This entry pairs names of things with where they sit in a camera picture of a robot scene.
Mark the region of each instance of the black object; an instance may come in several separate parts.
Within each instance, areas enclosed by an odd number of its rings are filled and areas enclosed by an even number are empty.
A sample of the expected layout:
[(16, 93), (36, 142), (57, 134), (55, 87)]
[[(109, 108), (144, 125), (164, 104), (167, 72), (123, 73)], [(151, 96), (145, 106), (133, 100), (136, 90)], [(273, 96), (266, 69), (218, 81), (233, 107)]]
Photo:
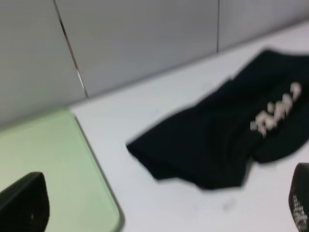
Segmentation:
[(29, 173), (0, 193), (0, 232), (43, 232), (48, 219), (43, 173)]
[[(270, 102), (292, 96), (293, 83), (302, 93), (288, 116), (266, 136), (252, 131), (256, 116), (272, 111)], [(234, 80), (127, 148), (158, 180), (179, 177), (207, 189), (240, 186), (249, 158), (265, 163), (299, 149), (309, 138), (308, 118), (309, 56), (264, 51)]]
[(309, 232), (309, 164), (299, 163), (294, 171), (289, 206), (299, 232)]

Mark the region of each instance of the white table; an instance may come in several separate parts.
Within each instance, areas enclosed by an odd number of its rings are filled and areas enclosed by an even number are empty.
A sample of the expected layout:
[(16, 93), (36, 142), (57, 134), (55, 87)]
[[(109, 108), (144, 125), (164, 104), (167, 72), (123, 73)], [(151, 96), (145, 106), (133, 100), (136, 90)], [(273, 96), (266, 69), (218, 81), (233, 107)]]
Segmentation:
[(309, 22), (72, 106), (124, 212), (124, 232), (296, 232), (288, 194), (309, 145), (274, 163), (255, 163), (242, 188), (200, 190), (155, 181), (125, 143), (175, 110), (207, 96), (264, 47), (309, 53)]

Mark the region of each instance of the black cloth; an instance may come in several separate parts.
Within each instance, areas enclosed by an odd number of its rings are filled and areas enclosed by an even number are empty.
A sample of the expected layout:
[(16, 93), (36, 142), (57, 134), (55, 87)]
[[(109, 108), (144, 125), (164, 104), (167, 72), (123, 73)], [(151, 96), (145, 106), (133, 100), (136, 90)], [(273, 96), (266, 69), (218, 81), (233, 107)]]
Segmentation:
[[(292, 82), (302, 94), (287, 118), (263, 138), (250, 122)], [(260, 163), (295, 152), (309, 138), (309, 56), (264, 51), (233, 80), (129, 143), (157, 180), (178, 177), (201, 188), (240, 186), (249, 158)]]

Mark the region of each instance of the black t-shirt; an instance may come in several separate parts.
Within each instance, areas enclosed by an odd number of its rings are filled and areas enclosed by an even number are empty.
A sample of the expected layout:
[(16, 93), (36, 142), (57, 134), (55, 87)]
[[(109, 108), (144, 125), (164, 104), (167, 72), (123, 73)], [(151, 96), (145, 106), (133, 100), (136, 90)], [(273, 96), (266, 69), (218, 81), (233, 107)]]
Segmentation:
[(240, 186), (249, 158), (278, 160), (308, 138), (309, 56), (264, 51), (236, 78), (127, 148), (158, 180), (178, 177), (217, 189)]

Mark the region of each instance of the light green tray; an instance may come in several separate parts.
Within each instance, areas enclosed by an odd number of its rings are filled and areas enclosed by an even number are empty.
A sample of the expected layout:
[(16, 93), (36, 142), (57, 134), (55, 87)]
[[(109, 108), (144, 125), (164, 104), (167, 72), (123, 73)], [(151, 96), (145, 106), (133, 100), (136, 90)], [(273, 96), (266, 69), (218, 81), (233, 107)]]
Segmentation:
[(0, 191), (43, 172), (50, 201), (46, 232), (113, 232), (119, 210), (74, 116), (59, 110), (0, 132)]

